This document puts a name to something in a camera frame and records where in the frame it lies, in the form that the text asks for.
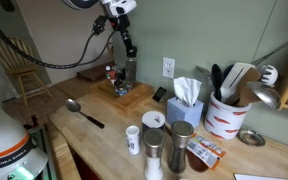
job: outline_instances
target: glass shaker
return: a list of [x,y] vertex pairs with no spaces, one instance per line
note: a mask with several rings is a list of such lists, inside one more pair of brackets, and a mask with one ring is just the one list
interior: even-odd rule
[[146,149],[146,166],[144,174],[147,180],[163,179],[161,154],[164,141],[165,134],[158,128],[148,129],[143,136],[143,142]]
[[186,168],[186,147],[194,132],[194,128],[186,121],[175,121],[172,123],[171,131],[172,151],[168,161],[168,167],[174,173],[182,173]]

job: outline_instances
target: metal ladle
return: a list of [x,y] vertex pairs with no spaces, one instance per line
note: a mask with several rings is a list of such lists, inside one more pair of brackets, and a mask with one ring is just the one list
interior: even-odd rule
[[81,105],[72,100],[72,99],[68,99],[66,100],[66,107],[69,111],[71,112],[79,112],[80,114],[82,114],[83,116],[85,116],[88,120],[90,120],[92,123],[94,123],[96,126],[98,126],[99,128],[103,129],[105,127],[105,125],[99,121],[97,121],[96,119],[92,118],[91,116],[88,116],[86,114],[84,114],[83,112],[81,112]]
[[280,95],[270,86],[257,81],[248,82],[247,85],[265,104],[274,109],[279,109],[281,106]]

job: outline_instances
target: salt shaker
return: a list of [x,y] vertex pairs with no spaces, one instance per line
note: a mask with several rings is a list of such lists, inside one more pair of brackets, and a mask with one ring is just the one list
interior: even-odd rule
[[168,167],[174,173],[182,173],[186,168],[186,147],[194,132],[194,128],[186,121],[175,121],[171,125],[171,131],[172,151],[168,160]]
[[161,154],[164,141],[165,134],[158,128],[149,128],[143,136],[143,142],[146,149],[146,166],[144,175],[147,180],[163,179]]
[[129,126],[126,131],[128,152],[136,155],[141,151],[140,128],[137,126]]

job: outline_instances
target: electrical outlet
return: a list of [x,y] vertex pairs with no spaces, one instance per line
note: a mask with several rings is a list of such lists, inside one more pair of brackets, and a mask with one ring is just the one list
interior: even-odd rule
[[163,57],[163,76],[173,79],[175,59]]

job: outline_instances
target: white tissue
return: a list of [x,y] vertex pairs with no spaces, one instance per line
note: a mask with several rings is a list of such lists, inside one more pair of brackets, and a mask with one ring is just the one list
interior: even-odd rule
[[179,77],[174,79],[174,91],[178,102],[184,106],[192,107],[200,93],[201,82],[196,79]]

